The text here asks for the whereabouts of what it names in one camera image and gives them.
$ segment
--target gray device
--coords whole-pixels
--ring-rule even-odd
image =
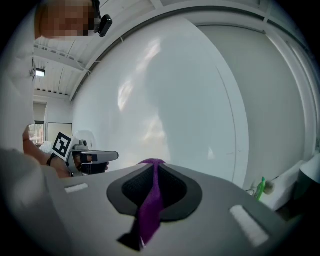
[[[275,212],[233,183],[201,170],[160,164],[163,200],[174,200],[160,213],[160,228],[151,241],[137,250],[121,238],[133,229],[139,208],[135,198],[143,200],[152,164],[59,179],[53,168],[17,151],[0,150],[0,161],[0,188],[10,213],[53,255],[259,256],[290,232]],[[247,215],[235,215],[239,206]],[[261,236],[259,243],[252,243],[254,225],[239,222],[248,216],[267,239]]]
[[[81,161],[80,170],[76,167],[74,161],[76,155],[79,156]],[[88,162],[87,156],[92,158],[91,162]],[[66,165],[71,173],[71,177],[94,175],[104,173],[107,163],[117,160],[118,158],[118,152],[89,150],[87,142],[85,140],[79,140],[70,150]]]

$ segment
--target bracelet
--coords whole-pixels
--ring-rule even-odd
[[[49,160],[46,162],[47,166],[51,166],[51,161],[52,159],[54,159],[55,157],[57,157],[57,155],[55,153],[52,153],[52,155],[50,156]]]

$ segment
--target person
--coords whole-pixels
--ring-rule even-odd
[[[1,148],[18,150],[47,165],[51,155],[38,149],[29,137],[29,125],[34,124],[34,42],[40,37],[86,36],[94,27],[95,10],[91,0],[50,0],[39,4],[21,23],[0,61]],[[75,163],[80,165],[79,157]],[[60,178],[70,177],[62,159],[53,158],[50,166]]]

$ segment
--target head-mounted camera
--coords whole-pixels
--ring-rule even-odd
[[[94,33],[98,33],[100,37],[104,37],[110,29],[113,21],[109,15],[101,17],[100,14],[100,1],[92,0],[92,6],[94,8]]]

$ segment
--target qr-like marker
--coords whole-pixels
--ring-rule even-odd
[[[60,158],[66,160],[71,148],[72,140],[73,137],[68,137],[67,135],[59,132],[52,148],[53,152]]]

